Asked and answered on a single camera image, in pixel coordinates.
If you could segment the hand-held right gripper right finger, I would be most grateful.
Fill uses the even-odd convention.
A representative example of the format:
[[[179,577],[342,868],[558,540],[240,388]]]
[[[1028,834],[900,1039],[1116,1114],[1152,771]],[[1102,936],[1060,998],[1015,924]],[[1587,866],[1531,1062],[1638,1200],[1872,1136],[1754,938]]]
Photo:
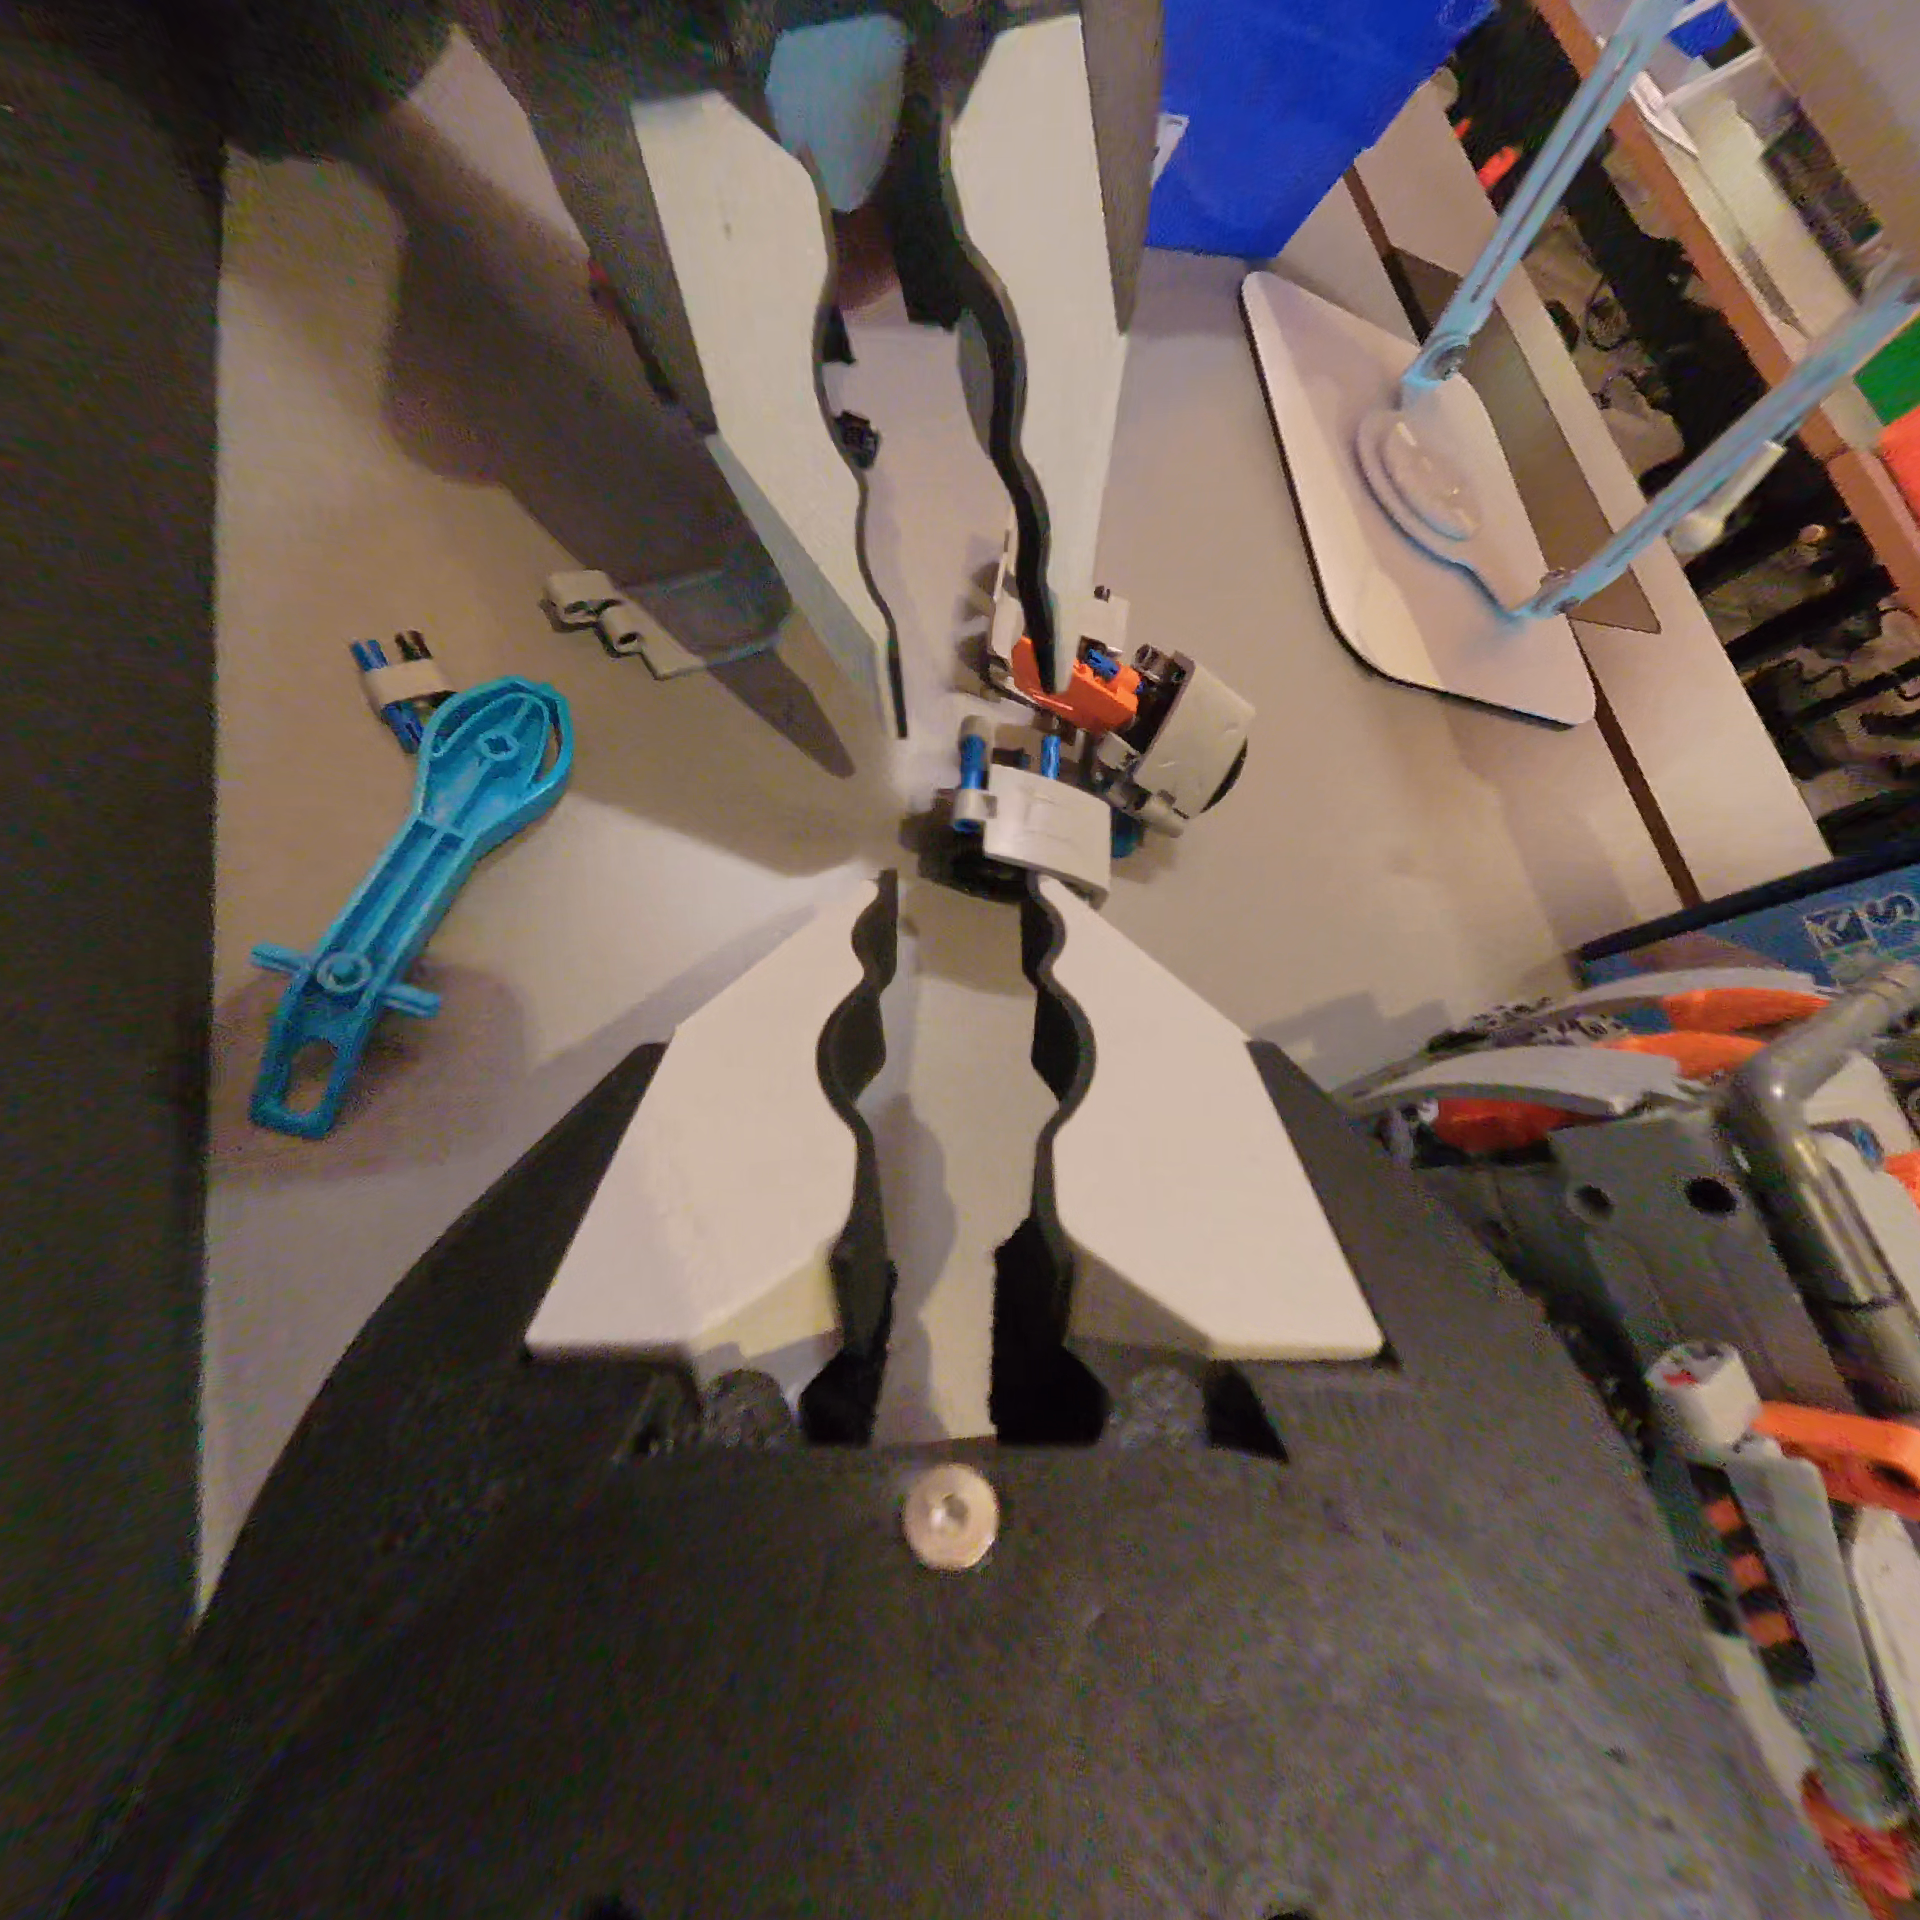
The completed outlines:
[[[1237,1023],[1060,880],[1024,902],[1036,1075],[1055,1100],[1030,1216],[1074,1354],[1366,1363],[1372,1306]]]

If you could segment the light grey block with pins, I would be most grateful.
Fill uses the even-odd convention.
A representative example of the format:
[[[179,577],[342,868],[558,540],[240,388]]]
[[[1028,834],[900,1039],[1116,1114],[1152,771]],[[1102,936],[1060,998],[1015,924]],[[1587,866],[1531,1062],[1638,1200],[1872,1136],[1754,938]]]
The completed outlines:
[[[952,790],[951,830],[952,866],[970,879],[1055,880],[1092,905],[1114,892],[1114,812],[1066,780],[991,762]]]

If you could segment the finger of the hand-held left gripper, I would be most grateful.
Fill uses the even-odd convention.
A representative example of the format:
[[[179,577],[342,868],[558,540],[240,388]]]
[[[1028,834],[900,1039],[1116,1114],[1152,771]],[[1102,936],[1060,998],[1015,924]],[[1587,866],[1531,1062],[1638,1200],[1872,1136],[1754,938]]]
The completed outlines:
[[[906,739],[895,622],[864,540],[866,479],[826,395],[822,193],[723,91],[635,104],[631,127],[701,374],[707,449],[830,660]]]
[[[1126,355],[1079,11],[991,39],[944,131],[944,196],[962,393],[1013,505],[1024,638],[1062,697],[1094,600]]]

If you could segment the blue plastic storage bin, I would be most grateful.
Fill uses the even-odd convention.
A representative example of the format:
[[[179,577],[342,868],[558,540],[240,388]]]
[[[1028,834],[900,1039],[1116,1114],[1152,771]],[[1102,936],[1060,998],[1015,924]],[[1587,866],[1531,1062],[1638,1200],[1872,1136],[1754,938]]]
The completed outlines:
[[[1268,260],[1492,3],[1165,3],[1152,250]]]

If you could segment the grey orange tracked toy robot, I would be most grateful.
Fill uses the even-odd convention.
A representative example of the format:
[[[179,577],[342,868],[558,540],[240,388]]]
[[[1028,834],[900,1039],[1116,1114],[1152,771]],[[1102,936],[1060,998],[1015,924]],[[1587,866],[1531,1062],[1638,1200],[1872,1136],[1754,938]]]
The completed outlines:
[[[1912,963],[1640,975],[1334,1092],[1595,1388],[1874,1916],[1915,1916],[1915,1003]]]

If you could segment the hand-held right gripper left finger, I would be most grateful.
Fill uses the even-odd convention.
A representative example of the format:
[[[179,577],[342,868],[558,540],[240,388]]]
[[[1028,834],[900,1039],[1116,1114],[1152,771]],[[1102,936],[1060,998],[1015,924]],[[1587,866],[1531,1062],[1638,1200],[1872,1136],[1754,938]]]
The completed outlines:
[[[898,876],[822,904],[666,1044],[526,1344],[540,1359],[826,1368],[883,1354],[877,1147]]]

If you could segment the blue plastic separator tool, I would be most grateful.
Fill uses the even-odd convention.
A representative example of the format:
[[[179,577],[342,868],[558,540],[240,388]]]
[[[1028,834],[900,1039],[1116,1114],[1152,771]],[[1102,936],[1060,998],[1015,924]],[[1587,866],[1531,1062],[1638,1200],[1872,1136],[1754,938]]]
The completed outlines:
[[[325,1138],[382,1026],[438,1018],[416,963],[483,859],[558,804],[571,759],[570,705],[546,684],[493,679],[436,712],[412,804],[326,930],[304,951],[251,954],[283,979],[250,1098],[256,1128]]]

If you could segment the blue robot kit box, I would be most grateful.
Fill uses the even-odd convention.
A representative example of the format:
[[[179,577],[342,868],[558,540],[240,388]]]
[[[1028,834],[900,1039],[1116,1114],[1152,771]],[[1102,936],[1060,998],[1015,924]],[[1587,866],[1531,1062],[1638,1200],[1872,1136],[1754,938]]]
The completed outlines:
[[[1581,985],[1638,975],[1775,968],[1850,988],[1917,955],[1917,846],[1829,859],[1580,946]]]

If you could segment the white desk stand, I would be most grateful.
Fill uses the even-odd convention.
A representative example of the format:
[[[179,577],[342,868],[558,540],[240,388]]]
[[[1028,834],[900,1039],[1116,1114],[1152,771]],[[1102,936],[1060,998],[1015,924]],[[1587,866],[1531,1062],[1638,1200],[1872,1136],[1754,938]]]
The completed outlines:
[[[1552,729],[1595,719],[1571,614],[1652,546],[1720,530],[1787,440],[1915,315],[1886,266],[1851,318],[1574,568],[1548,570],[1520,487],[1462,374],[1496,297],[1684,6],[1622,11],[1588,76],[1419,345],[1275,272],[1238,310],[1327,625],[1383,679]]]

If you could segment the light grey connector piece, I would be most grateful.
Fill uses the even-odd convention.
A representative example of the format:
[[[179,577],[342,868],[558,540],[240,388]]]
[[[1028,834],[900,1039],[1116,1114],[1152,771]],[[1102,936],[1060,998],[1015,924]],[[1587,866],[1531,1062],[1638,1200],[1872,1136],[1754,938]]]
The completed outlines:
[[[560,634],[589,634],[615,660],[638,660],[656,681],[676,681],[711,671],[654,614],[634,602],[599,570],[548,574],[541,608]]]

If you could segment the dark grey orange block assembly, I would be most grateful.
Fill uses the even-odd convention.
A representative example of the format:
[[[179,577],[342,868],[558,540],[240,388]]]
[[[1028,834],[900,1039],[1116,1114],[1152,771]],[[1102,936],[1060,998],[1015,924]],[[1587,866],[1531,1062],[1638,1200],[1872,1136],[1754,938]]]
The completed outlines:
[[[1062,615],[1069,679],[1054,688],[1024,631],[1015,560],[1007,530],[991,574],[987,686],[1066,731],[1080,752],[1079,777],[1117,817],[1183,834],[1242,777],[1253,705],[1189,654],[1134,641],[1131,603],[1109,588]]]

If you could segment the small grey blue pin connector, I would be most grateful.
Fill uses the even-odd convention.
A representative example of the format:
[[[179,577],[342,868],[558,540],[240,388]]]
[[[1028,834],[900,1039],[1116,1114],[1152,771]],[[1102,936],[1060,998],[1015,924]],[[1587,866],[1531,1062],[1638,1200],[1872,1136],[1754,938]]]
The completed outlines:
[[[420,631],[350,641],[347,654],[373,719],[388,729],[423,729],[426,719],[455,692]]]

